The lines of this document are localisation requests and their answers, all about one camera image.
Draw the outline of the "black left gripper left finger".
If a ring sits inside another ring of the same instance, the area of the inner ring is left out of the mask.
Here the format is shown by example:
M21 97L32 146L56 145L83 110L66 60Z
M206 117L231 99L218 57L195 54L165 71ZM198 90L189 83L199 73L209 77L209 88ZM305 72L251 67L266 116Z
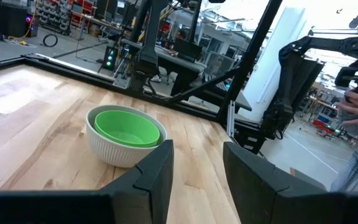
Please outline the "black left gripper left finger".
M173 160L166 140L99 190L0 191L0 224L166 224Z

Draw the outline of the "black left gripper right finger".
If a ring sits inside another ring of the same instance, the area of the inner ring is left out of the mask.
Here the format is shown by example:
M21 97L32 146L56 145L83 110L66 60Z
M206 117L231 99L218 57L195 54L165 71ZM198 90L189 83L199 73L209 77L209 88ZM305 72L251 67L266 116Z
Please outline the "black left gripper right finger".
M358 224L358 192L328 192L233 142L223 161L242 224Z

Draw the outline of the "white ribbed bowl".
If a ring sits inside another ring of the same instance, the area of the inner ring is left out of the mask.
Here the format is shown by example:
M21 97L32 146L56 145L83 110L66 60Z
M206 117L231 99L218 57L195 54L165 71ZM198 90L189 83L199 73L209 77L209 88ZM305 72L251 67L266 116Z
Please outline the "white ribbed bowl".
M124 144L114 142L107 137L104 137L102 134L99 134L96 130L97 115L102 112L113 110L136 114L156 125L160 133L157 145L152 147L126 146ZM91 150L104 162L117 167L134 166L135 163L139 162L167 139L167 131L162 123L147 113L144 113L143 111L119 105L102 105L89 110L86 115L86 135Z

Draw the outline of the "green plastic bowl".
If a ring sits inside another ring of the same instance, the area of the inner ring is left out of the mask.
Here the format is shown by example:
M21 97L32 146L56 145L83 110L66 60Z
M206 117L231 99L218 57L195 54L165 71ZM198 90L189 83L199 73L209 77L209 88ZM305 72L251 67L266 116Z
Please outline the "green plastic bowl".
M124 131L113 131L110 133L98 131L98 133L108 140L131 147L153 147L157 144L160 137L159 132L133 134Z
M109 110L100 112L94 121L96 131L110 133L113 131L124 131L133 134L159 132L155 124L140 115L119 111Z

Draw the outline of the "shelf with gray bins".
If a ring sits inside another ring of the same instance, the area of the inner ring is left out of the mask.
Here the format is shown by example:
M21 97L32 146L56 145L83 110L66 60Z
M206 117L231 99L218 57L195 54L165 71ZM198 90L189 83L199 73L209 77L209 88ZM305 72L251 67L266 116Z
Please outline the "shelf with gray bins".
M70 34L73 0L37 0L40 25L62 35Z

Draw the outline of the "white pillar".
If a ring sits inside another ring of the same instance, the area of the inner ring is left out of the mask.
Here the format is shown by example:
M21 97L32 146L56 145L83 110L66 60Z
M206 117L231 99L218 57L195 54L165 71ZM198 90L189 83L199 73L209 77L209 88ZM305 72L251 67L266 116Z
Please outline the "white pillar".
M242 92L252 110L240 109L239 115L251 122L261 122L264 111L278 90L281 69L278 60L279 50L290 42L306 36L309 29L304 7L284 8Z

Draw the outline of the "dark gray table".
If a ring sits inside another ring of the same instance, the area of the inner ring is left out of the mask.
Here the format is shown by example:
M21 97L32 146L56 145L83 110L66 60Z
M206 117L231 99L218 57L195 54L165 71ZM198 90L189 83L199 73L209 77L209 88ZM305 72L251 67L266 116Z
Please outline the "dark gray table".
M136 50L140 50L142 48L142 44L130 41L129 39L123 39L121 40L121 43L127 44ZM163 68L169 68L174 72L185 72L185 75L188 74L197 77L206 69L206 66L200 62L193 63L178 57L173 57L166 53L164 49L159 46L155 47L155 52L158 56L158 65ZM242 99L243 101L241 102L244 103L236 103L236 106L238 105L240 108L243 108L247 111L252 111L252 108L250 104L248 104L245 97L241 96L240 98L237 97L237 99Z

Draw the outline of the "black box with green lights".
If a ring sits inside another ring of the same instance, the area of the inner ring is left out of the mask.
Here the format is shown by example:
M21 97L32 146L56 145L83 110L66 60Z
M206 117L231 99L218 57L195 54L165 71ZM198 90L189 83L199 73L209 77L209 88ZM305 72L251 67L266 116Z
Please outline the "black box with green lights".
M116 57L117 57L117 49L111 46L107 46L103 58L102 67L107 70L113 71L115 68Z

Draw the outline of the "red storage bins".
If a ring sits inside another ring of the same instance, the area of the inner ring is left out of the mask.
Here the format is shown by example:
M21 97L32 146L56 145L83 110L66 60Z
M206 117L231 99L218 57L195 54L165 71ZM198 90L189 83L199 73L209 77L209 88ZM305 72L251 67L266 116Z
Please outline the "red storage bins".
M73 0L71 8L71 25L80 26L85 16L94 16L97 0Z

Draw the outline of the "black computer tower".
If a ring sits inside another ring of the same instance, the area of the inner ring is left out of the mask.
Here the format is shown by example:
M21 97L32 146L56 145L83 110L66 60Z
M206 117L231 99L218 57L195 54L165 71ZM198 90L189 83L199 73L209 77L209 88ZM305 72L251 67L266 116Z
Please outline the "black computer tower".
M34 15L35 0L0 0L0 35L36 37L40 17Z

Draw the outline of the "silver metal bracket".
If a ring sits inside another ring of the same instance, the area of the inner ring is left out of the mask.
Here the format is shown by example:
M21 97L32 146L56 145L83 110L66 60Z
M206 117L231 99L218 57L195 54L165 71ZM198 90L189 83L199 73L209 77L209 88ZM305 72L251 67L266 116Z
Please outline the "silver metal bracket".
M126 73L118 73L112 85L124 90L131 90L133 89L135 83L136 79L134 77L129 76Z

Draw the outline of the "black aluminium table frame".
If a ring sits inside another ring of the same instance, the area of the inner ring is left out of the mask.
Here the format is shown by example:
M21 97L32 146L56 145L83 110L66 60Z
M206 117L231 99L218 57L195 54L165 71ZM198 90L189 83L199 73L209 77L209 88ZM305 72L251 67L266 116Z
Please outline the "black aluminium table frame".
M119 88L114 86L114 80L99 75L92 74L90 72L84 72L82 70L63 65L58 62L53 62L46 56L36 56L34 54L21 55L17 58L11 58L0 62L0 70L5 70L10 67L18 65L29 65L35 68L46 70L48 72L56 73L64 77L72 78L90 85L98 86L107 90L111 90L123 95L127 95L140 100L148 101L156 105L164 106L173 110L181 111L192 116L207 119L224 125L229 121L228 109L240 93L240 87L245 82L247 74L253 68L254 60L257 56L257 52L262 46L262 39L267 35L268 27L273 22L278 9L282 3L282 0L269 0L265 11L260 19L256 32L251 39L246 54L243 56L239 65L236 65L235 69L228 71L225 75L214 78L206 83L189 89L183 93L179 93L170 98L164 98L162 95L152 93L150 91L141 90L145 85L145 78L137 79L138 87L130 85L127 88ZM202 92L214 87L217 83L222 82L228 78L232 78L233 81L228 91L224 96L221 95L208 95L208 100L213 100L220 104L219 111L217 113L202 109L197 106L186 104L183 101L191 96L199 96Z

